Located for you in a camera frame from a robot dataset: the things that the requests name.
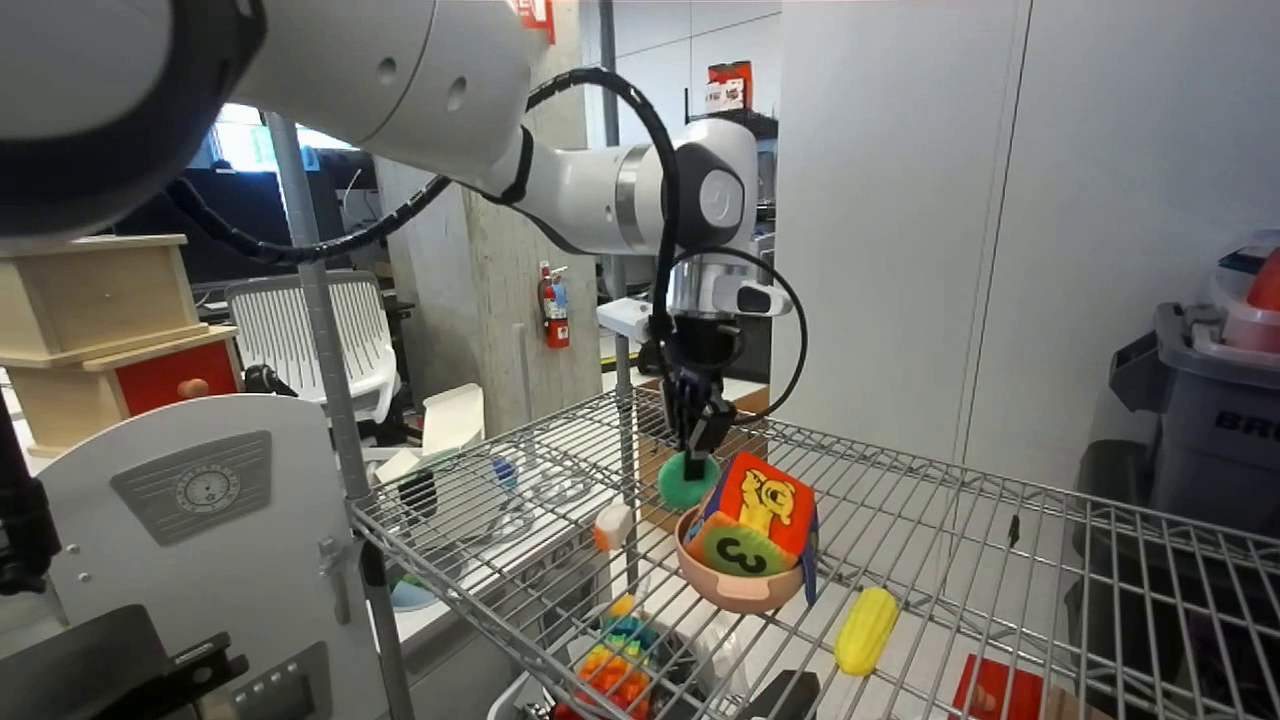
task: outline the yellow toy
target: yellow toy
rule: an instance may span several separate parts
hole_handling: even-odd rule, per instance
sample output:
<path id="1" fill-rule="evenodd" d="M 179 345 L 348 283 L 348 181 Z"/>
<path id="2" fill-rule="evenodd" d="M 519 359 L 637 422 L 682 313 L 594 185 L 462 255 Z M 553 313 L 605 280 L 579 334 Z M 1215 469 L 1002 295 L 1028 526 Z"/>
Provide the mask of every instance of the yellow toy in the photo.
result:
<path id="1" fill-rule="evenodd" d="M 850 677 L 872 677 L 882 665 L 887 637 L 895 627 L 895 596 L 887 587 L 863 587 L 837 637 L 837 665 Z"/>

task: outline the gray trash can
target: gray trash can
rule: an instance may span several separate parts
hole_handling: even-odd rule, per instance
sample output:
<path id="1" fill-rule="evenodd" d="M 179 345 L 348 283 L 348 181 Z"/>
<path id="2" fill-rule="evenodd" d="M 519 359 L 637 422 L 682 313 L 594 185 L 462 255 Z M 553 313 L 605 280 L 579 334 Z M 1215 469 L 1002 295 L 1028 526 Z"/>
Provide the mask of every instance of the gray trash can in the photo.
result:
<path id="1" fill-rule="evenodd" d="M 1155 309 L 1155 332 L 1120 346 L 1114 390 L 1155 411 L 1151 508 L 1280 535 L 1280 366 L 1195 351 L 1215 309 Z"/>

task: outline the green object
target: green object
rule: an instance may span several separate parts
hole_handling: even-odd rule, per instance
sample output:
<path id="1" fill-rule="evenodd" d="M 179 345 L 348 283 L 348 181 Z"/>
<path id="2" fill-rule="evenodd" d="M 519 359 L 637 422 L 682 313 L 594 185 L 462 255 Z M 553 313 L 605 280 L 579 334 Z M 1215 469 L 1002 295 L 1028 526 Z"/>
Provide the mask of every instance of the green object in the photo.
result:
<path id="1" fill-rule="evenodd" d="M 645 651 L 660 638 L 645 619 L 625 614 L 625 619 L 605 619 L 605 638 L 619 637 L 619 638 L 637 638 Z"/>
<path id="2" fill-rule="evenodd" d="M 656 499 L 668 510 L 693 510 L 718 484 L 723 469 L 718 457 L 703 458 L 699 475 L 684 470 L 684 450 L 668 457 L 663 469 L 656 470 Z"/>
<path id="3" fill-rule="evenodd" d="M 719 514 L 697 535 L 697 556 L 723 575 L 781 575 L 792 560 L 765 535 L 723 523 Z"/>

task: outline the red sign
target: red sign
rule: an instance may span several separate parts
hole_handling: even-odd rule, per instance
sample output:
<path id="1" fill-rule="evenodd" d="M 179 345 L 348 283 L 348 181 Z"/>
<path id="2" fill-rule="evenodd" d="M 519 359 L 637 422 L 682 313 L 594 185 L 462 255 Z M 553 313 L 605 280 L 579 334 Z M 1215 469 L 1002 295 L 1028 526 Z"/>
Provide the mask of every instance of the red sign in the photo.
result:
<path id="1" fill-rule="evenodd" d="M 544 33 L 557 44 L 557 0 L 509 0 L 524 28 Z"/>
<path id="2" fill-rule="evenodd" d="M 754 59 L 707 68 L 707 111 L 754 106 Z"/>

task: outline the wall sign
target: wall sign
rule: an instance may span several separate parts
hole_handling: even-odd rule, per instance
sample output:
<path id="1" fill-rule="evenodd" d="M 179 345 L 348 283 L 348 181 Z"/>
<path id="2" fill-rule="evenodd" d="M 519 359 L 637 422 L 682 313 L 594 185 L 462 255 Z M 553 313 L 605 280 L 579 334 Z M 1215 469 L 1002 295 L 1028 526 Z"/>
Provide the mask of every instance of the wall sign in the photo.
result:
<path id="1" fill-rule="evenodd" d="M 707 68 L 707 111 L 754 106 L 754 59 Z"/>

